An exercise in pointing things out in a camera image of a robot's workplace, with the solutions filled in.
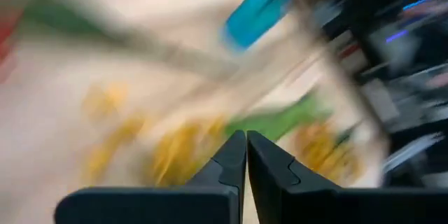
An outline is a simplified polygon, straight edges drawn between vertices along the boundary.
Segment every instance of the red object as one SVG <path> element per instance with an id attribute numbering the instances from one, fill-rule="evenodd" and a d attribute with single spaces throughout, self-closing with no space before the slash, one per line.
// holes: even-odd
<path id="1" fill-rule="evenodd" d="M 11 49 L 12 45 L 8 43 L 3 42 L 2 44 L 0 44 L 0 65 L 2 65 L 5 62 Z"/>
<path id="2" fill-rule="evenodd" d="M 342 51 L 339 55 L 341 58 L 345 58 L 356 52 L 358 49 L 361 49 L 360 46 L 357 43 L 353 43 L 350 46 L 344 48 L 344 51 Z"/>
<path id="3" fill-rule="evenodd" d="M 6 17 L 0 17 L 0 45 L 14 32 L 21 13 L 10 14 Z"/>
<path id="4" fill-rule="evenodd" d="M 4 83 L 8 80 L 8 77 L 12 74 L 17 66 L 17 59 L 15 57 L 9 56 L 3 59 L 0 63 L 0 83 Z"/>

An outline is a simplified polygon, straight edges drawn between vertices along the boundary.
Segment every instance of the green object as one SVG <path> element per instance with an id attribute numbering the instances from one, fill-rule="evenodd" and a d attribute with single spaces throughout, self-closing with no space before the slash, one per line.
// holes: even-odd
<path id="1" fill-rule="evenodd" d="M 343 133 L 339 134 L 337 136 L 336 142 L 335 142 L 335 148 L 337 148 L 339 145 L 349 141 L 351 137 L 353 136 L 354 131 L 356 130 L 358 124 L 350 127 L 349 129 L 346 129 L 343 131 Z"/>
<path id="2" fill-rule="evenodd" d="M 301 100 L 278 111 L 235 118 L 225 128 L 225 133 L 230 136 L 236 130 L 256 130 L 271 141 L 277 142 L 300 123 L 312 123 L 327 115 L 322 112 L 315 95 L 308 93 Z"/>
<path id="3" fill-rule="evenodd" d="M 46 25 L 64 34 L 120 40 L 101 25 L 81 15 L 68 1 L 63 0 L 31 0 L 23 11 L 21 21 Z"/>

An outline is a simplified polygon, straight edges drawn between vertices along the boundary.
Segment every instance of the yellow object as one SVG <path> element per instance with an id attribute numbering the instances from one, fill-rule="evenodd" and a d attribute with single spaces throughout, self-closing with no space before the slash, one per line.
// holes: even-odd
<path id="1" fill-rule="evenodd" d="M 86 171 L 86 180 L 89 185 L 94 185 L 102 179 L 115 152 L 116 148 L 107 145 L 96 147 L 92 151 L 87 161 Z"/>
<path id="2" fill-rule="evenodd" d="M 298 160 L 314 172 L 345 186 L 362 173 L 359 157 L 350 141 L 335 146 L 336 136 L 324 122 L 303 126 L 295 142 Z"/>
<path id="3" fill-rule="evenodd" d="M 211 123 L 188 122 L 166 133 L 155 148 L 145 181 L 156 186 L 177 186 L 191 179 L 222 144 L 224 119 Z"/>
<path id="4" fill-rule="evenodd" d="M 117 111 L 127 97 L 127 87 L 113 83 L 102 89 L 97 85 L 90 87 L 84 98 L 83 108 L 89 117 L 99 121 Z"/>
<path id="5" fill-rule="evenodd" d="M 94 185 L 103 179 L 104 173 L 118 148 L 129 144 L 145 124 L 142 115 L 133 115 L 110 134 L 91 154 L 87 161 L 87 182 Z"/>

